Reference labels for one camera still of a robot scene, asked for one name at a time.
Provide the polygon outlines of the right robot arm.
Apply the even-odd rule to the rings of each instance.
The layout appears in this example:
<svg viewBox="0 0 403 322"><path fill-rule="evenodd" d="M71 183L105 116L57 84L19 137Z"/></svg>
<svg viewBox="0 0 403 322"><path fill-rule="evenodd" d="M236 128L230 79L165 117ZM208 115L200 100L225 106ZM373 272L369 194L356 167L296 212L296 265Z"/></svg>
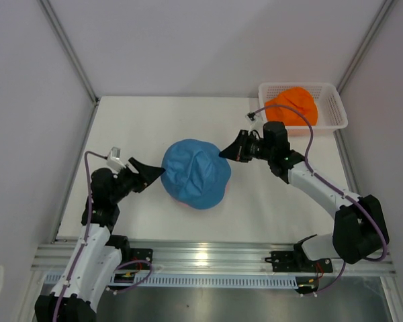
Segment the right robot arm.
<svg viewBox="0 0 403 322"><path fill-rule="evenodd" d="M307 154L291 149L282 122L265 123L262 136L240 130L219 156L242 163L266 161L276 177L300 189L333 218L332 233L313 235L295 245L292 260L298 270L307 271L324 258L355 264L360 260L380 262L386 257L390 239L380 201L373 195L361 197L339 188L323 177L310 165Z"/></svg>

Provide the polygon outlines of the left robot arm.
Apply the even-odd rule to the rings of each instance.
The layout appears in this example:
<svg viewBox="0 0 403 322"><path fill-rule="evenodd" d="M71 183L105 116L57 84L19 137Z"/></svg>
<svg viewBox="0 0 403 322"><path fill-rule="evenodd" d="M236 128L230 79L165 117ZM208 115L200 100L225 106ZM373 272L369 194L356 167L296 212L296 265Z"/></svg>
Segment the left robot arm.
<svg viewBox="0 0 403 322"><path fill-rule="evenodd" d="M84 162L87 200L81 232L58 282L34 305L38 321L96 321L98 304L117 269L142 264L153 270L150 260L133 260L128 238L113 230L120 215L119 202L130 193L144 191L165 170L135 158L123 164L113 153L103 160L107 166L94 172Z"/></svg>

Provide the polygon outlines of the pink bucket hat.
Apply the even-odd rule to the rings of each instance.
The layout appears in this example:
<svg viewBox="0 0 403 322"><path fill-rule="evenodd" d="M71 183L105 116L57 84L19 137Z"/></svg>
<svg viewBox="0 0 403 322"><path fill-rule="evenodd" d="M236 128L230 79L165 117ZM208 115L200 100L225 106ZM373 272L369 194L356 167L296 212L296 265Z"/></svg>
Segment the pink bucket hat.
<svg viewBox="0 0 403 322"><path fill-rule="evenodd" d="M229 183L228 183L228 184L226 185L226 187L225 187L224 196L222 197L222 199L227 195L228 191L229 191ZM187 203L178 201L177 199L174 199L174 201L175 201L176 203L180 204L180 205L183 205L184 207L192 208L192 206L188 205Z"/></svg>

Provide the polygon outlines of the blue bucket hat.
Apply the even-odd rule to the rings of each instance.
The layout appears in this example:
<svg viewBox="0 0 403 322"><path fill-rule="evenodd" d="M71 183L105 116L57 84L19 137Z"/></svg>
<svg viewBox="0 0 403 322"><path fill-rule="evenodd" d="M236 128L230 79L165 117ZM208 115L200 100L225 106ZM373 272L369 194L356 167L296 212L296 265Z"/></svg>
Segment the blue bucket hat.
<svg viewBox="0 0 403 322"><path fill-rule="evenodd" d="M186 139L172 144L163 156L161 182L177 202L197 210L221 203L232 170L212 143Z"/></svg>

